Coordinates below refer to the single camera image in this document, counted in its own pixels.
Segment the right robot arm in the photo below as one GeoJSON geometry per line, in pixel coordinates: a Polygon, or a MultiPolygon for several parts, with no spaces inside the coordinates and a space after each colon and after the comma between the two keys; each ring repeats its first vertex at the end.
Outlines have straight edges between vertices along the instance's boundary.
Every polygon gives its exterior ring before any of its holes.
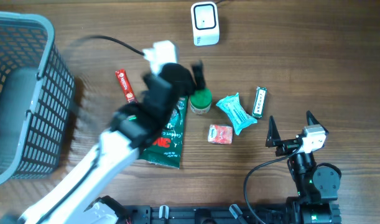
{"type": "Polygon", "coordinates": [[[286,156],[298,196],[288,197],[284,223],[341,223],[338,200],[341,170],[329,163],[315,162],[313,153],[325,146],[328,130],[311,111],[306,112],[307,125],[293,139],[282,140],[274,117],[269,118],[266,146],[276,148],[276,156],[286,156]]]}

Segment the white barcode scanner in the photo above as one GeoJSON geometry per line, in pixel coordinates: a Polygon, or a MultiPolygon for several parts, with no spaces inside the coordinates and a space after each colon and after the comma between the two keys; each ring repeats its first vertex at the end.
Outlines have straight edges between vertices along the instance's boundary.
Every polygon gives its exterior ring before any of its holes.
{"type": "Polygon", "coordinates": [[[197,2],[190,9],[193,43],[197,47],[215,45],[220,40],[217,5],[212,1],[197,2]]]}

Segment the green white gum pack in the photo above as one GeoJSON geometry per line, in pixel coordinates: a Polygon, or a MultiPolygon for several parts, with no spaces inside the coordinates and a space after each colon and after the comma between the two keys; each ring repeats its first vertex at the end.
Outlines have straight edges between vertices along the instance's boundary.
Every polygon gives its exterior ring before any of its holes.
{"type": "Polygon", "coordinates": [[[256,119],[260,119],[263,116],[264,112],[264,104],[266,100],[267,95],[267,88],[266,87],[257,87],[256,88],[256,97],[254,100],[254,106],[252,110],[252,117],[256,119]]]}

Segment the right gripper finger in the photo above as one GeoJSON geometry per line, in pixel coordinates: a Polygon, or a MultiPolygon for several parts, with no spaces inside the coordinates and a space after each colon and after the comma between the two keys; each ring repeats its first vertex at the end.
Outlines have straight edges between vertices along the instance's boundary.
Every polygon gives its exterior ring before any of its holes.
{"type": "Polygon", "coordinates": [[[269,129],[266,137],[266,147],[277,147],[281,143],[281,138],[273,116],[269,117],[269,129]]]}
{"type": "Polygon", "coordinates": [[[314,115],[312,114],[310,110],[306,112],[306,119],[307,119],[307,124],[309,126],[320,125],[323,128],[325,134],[328,135],[328,130],[322,124],[320,124],[320,122],[314,117],[314,115]]]}

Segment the red tissue packet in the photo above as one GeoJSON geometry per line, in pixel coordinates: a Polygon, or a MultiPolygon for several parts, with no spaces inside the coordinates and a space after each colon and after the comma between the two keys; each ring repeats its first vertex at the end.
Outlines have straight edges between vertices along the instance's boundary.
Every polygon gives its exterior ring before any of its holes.
{"type": "Polygon", "coordinates": [[[207,140],[213,144],[231,144],[233,142],[233,128],[231,126],[211,124],[207,140]]]}

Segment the green 3M glove package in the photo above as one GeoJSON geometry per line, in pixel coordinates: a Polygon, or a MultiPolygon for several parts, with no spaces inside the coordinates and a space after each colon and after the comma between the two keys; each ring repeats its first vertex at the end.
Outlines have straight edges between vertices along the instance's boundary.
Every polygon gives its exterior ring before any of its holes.
{"type": "Polygon", "coordinates": [[[180,97],[161,136],[151,147],[143,151],[140,159],[152,164],[180,169],[187,105],[188,97],[180,97]]]}

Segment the grey plastic mesh basket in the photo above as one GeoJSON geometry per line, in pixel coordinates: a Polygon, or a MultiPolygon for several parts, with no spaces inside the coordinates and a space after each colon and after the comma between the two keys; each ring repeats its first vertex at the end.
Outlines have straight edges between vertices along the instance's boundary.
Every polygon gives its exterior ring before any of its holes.
{"type": "Polygon", "coordinates": [[[0,11],[0,185],[57,168],[74,96],[52,23],[0,11]]]}

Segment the green lid jar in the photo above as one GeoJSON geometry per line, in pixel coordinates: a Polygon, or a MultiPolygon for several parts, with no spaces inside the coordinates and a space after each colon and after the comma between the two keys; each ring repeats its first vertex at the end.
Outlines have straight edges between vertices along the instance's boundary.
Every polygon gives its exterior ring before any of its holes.
{"type": "Polygon", "coordinates": [[[209,112],[212,104],[212,94],[209,89],[196,90],[190,96],[190,109],[198,115],[209,112]]]}

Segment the teal wet wipes pack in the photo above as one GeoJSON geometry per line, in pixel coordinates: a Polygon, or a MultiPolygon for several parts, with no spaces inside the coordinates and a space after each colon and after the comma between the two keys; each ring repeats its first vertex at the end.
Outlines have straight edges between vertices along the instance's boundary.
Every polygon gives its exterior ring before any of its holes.
{"type": "Polygon", "coordinates": [[[216,106],[226,113],[233,124],[234,132],[237,136],[239,136],[244,128],[257,123],[257,119],[247,114],[241,106],[239,93],[226,96],[225,98],[219,100],[216,106]]]}

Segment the red coffee stick sachet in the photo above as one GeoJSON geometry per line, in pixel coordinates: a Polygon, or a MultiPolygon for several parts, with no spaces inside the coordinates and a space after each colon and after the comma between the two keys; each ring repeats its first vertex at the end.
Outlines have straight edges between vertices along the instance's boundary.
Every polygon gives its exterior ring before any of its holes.
{"type": "Polygon", "coordinates": [[[121,85],[121,88],[123,90],[124,96],[128,103],[137,103],[136,96],[134,94],[134,91],[131,87],[131,84],[128,80],[126,71],[124,69],[120,69],[118,71],[115,71],[115,76],[118,79],[119,84],[121,85]]]}

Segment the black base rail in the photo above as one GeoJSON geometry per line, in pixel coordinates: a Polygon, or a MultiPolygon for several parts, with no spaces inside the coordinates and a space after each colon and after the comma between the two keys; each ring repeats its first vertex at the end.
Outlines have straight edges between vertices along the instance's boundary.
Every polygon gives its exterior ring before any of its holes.
{"type": "MultiPolygon", "coordinates": [[[[336,204],[304,205],[290,208],[285,204],[257,205],[254,213],[263,223],[327,223],[341,224],[336,204]]],[[[247,206],[222,207],[159,207],[124,206],[118,218],[123,224],[151,223],[258,223],[247,206]]]]}

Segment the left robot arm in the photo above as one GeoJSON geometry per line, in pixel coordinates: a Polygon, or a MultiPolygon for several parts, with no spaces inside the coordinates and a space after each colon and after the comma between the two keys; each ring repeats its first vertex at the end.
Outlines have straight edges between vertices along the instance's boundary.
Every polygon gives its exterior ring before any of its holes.
{"type": "Polygon", "coordinates": [[[98,143],[51,192],[22,215],[5,214],[0,223],[116,223],[116,212],[96,197],[161,136],[179,98],[206,87],[202,62],[190,70],[166,63],[143,80],[143,100],[120,107],[98,143]]]}

